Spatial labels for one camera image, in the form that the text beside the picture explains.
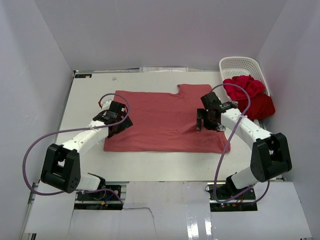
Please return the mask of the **salmon pink t shirt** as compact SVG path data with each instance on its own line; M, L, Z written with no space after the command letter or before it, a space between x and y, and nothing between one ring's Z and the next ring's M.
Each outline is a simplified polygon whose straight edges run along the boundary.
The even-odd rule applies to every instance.
M178 93L117 90L114 100L129 103L133 125L104 141L105 152L230 152L223 132L197 131L197 110L209 84L179 84Z

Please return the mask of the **red t shirt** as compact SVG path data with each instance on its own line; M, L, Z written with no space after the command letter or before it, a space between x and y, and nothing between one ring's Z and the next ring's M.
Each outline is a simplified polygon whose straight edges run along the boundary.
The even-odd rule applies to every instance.
M241 112L249 107L245 115L250 120L263 120L276 112L272 98L264 93L264 84L252 76L234 76L225 79L223 84L227 95L237 102Z

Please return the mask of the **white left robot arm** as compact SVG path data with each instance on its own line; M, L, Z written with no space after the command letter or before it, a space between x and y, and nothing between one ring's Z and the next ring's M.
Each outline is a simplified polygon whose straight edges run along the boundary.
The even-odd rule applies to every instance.
M107 100L102 111L93 117L87 130L58 145L51 144L46 151L40 175L41 182L65 193L88 191L99 200L105 196L105 180L92 173L83 173L81 157L98 142L119 134L133 125L125 104Z

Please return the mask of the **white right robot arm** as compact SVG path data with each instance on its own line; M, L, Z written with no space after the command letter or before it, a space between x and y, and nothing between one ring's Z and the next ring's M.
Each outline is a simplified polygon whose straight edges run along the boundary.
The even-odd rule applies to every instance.
M266 182L292 170L292 161L287 138L282 133L271 133L260 128L242 115L231 102L222 103L214 92L201 98L204 108L197 109L196 129L219 132L223 127L235 129L234 134L251 149L249 167L229 176L226 180L226 195L236 200L244 188L258 182Z

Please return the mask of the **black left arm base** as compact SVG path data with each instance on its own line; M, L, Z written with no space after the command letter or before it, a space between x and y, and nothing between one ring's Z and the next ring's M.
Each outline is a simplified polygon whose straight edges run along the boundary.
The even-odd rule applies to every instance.
M106 183L103 188L110 189L125 202L127 184L126 183ZM111 191L101 191L96 193L76 194L74 209L91 211L121 211L123 204Z

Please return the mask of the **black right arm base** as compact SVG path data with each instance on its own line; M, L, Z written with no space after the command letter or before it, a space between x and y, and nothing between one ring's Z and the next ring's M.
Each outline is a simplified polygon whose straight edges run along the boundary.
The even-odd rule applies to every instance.
M235 195L240 193L243 189L231 190L224 183L217 184L216 197L220 202L226 201L230 198L230 201L226 203L219 203L214 198L214 184L208 184L204 190L209 193L209 205L210 211L215 212L256 212L258 210L257 204L254 203L256 195L254 189L251 187L250 190L233 198Z

